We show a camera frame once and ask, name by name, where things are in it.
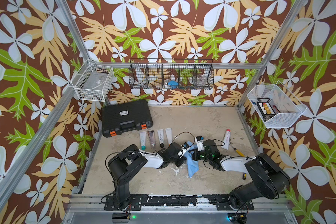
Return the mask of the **white tube black cap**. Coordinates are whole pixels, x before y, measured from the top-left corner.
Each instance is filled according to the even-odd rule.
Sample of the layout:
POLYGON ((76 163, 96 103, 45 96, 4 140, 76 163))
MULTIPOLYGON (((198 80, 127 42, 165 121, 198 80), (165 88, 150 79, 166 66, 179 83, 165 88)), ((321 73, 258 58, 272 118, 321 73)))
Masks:
POLYGON ((163 129, 158 129, 157 130, 158 138, 159 138, 159 145, 160 148, 164 148, 164 130, 163 129))

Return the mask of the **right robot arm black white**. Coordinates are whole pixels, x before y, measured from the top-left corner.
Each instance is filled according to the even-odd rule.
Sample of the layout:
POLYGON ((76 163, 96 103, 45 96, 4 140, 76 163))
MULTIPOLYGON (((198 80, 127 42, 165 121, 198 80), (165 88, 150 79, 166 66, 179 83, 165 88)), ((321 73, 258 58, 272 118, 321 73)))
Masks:
POLYGON ((228 205, 239 209, 256 198, 275 199, 290 185, 290 177, 269 156, 255 157, 223 155, 213 139, 199 140, 197 146, 185 153, 193 161, 203 161, 218 171, 235 171, 248 174, 252 181, 229 193, 228 205))

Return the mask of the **white tube orange cap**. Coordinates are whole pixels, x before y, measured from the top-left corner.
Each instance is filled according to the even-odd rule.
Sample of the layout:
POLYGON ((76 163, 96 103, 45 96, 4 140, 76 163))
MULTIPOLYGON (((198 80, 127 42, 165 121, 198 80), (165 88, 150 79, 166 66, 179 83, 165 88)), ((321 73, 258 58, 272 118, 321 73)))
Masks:
POLYGON ((173 142, 172 129, 171 128, 166 128, 165 132, 166 132, 168 144, 170 145, 173 142))

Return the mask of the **blue microfiber cloth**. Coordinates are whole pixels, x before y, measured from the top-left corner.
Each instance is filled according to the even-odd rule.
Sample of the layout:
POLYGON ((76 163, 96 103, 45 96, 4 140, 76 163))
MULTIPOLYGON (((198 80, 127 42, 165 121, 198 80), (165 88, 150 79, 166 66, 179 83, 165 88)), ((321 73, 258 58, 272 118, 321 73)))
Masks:
POLYGON ((184 154, 184 157, 186 158, 187 161, 187 168, 188 168, 188 176, 189 178, 192 178, 193 175, 199 171, 199 164, 198 161, 194 161, 192 159, 192 154, 190 152, 186 152, 184 154))

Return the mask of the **white tube pink cap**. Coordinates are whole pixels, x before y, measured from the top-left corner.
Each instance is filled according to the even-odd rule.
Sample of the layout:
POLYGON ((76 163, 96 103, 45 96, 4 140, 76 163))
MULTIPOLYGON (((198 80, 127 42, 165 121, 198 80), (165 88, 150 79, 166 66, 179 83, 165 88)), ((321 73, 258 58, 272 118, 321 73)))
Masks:
POLYGON ((222 145, 221 147, 225 150, 228 150, 229 149, 229 145, 230 145, 230 135, 231 135, 231 131, 229 129, 226 130, 225 132, 225 136, 222 140, 222 145))

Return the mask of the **silver purple toothpaste tube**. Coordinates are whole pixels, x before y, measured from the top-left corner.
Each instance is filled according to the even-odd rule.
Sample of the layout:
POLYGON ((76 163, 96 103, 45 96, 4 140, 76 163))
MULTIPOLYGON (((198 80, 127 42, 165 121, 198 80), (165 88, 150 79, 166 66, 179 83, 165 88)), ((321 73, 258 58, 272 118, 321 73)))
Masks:
POLYGON ((148 131, 148 137, 150 140, 150 145, 152 149, 156 149, 156 141, 155 141, 155 132, 154 130, 148 131))

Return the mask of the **white tube teal cap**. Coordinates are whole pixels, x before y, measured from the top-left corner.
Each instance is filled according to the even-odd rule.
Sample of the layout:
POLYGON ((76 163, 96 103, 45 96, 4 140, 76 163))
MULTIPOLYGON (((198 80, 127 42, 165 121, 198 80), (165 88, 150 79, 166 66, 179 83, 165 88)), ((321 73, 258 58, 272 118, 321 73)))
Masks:
POLYGON ((140 143, 141 143, 141 150, 146 150, 146 132, 140 132, 140 143))

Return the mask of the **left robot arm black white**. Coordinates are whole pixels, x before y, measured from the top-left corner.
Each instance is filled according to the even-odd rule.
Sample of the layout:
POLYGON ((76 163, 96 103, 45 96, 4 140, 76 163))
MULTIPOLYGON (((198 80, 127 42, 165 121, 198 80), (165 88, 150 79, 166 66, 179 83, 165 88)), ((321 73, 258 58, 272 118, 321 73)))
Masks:
POLYGON ((191 146, 188 143, 179 145, 173 142, 168 148, 156 153, 148 153, 132 144, 118 152, 109 161, 105 161, 105 166, 114 183, 113 207, 117 210, 129 207, 131 202, 129 183, 142 168, 164 169, 171 163, 180 167, 186 160, 184 154, 191 146))

